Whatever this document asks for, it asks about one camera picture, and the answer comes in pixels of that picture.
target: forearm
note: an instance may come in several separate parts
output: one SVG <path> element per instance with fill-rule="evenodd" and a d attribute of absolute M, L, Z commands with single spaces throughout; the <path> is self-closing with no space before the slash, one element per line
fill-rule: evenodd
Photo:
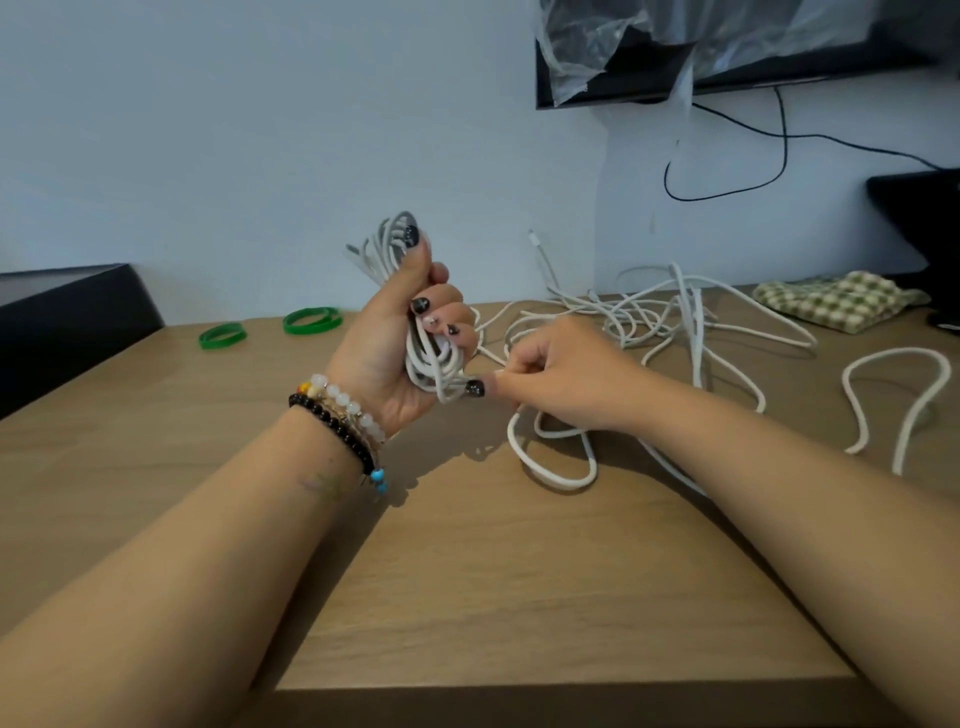
<path fill-rule="evenodd" d="M 3 724 L 221 716 L 249 685 L 359 475 L 357 459 L 309 413 L 284 414 L 0 643 Z"/>
<path fill-rule="evenodd" d="M 960 716 L 960 510 L 672 380 L 638 377 L 633 434 L 714 499 L 791 590 L 915 717 Z"/>

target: wooden table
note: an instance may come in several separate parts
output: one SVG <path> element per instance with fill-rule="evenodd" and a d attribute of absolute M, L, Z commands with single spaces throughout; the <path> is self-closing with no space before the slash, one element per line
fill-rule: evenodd
<path fill-rule="evenodd" d="M 731 297 L 707 298 L 728 321 L 775 326 Z M 847 363 L 907 345 L 960 362 L 960 339 L 923 316 L 857 336 L 811 327 L 815 357 L 709 338 L 764 390 L 771 417 L 842 448 L 856 439 L 840 390 Z M 247 341 L 202 352 L 203 328 L 166 328 L 0 423 L 0 631 L 266 427 L 342 337 L 290 337 L 263 319 L 247 322 Z M 689 377 L 680 347 L 654 368 Z M 717 393 L 750 403 L 712 374 Z M 862 372 L 874 433 L 864 457 L 888 467 L 900 418 L 932 377 L 919 357 Z M 952 382 L 915 433 L 906 472 L 920 486 L 955 485 L 958 405 Z M 562 496 L 520 466 L 509 417 L 503 404 L 459 401 L 389 445 L 392 494 L 374 502 L 364 491 L 345 508 L 238 724 L 899 722 L 723 517 L 635 442 L 595 435 L 597 482 Z M 576 440 L 530 451 L 562 473 L 586 467 Z"/>

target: tattoo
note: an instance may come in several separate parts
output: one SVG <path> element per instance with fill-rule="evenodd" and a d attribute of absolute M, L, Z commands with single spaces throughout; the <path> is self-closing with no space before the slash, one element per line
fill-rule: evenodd
<path fill-rule="evenodd" d="M 349 490 L 347 483 L 339 475 L 331 477 L 323 473 L 314 473 L 297 478 L 297 482 L 308 491 L 319 494 L 324 503 L 336 503 L 342 500 Z"/>

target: green bracelet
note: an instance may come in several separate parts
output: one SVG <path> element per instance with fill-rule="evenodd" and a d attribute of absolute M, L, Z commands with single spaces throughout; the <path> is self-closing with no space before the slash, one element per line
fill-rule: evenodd
<path fill-rule="evenodd" d="M 316 321 L 311 321 L 309 324 L 296 325 L 296 322 L 300 319 L 305 319 L 310 316 L 320 316 L 320 318 Z M 283 319 L 283 330 L 295 336 L 305 336 L 311 333 L 330 331 L 343 322 L 344 317 L 340 315 L 340 311 L 336 308 L 330 308 L 329 306 L 301 308 L 299 311 L 294 311 Z"/>
<path fill-rule="evenodd" d="M 200 342 L 201 349 L 226 349 L 246 338 L 247 330 L 243 328 L 243 324 L 234 321 L 207 329 L 197 337 L 197 341 Z"/>

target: checkered cloth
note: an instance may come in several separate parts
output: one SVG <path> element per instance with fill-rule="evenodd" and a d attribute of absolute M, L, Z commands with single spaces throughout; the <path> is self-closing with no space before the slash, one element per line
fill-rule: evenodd
<path fill-rule="evenodd" d="M 842 278 L 761 283 L 754 289 L 754 300 L 780 313 L 846 333 L 859 333 L 909 305 L 930 303 L 923 291 L 903 290 L 893 281 L 866 271 L 853 271 Z"/>

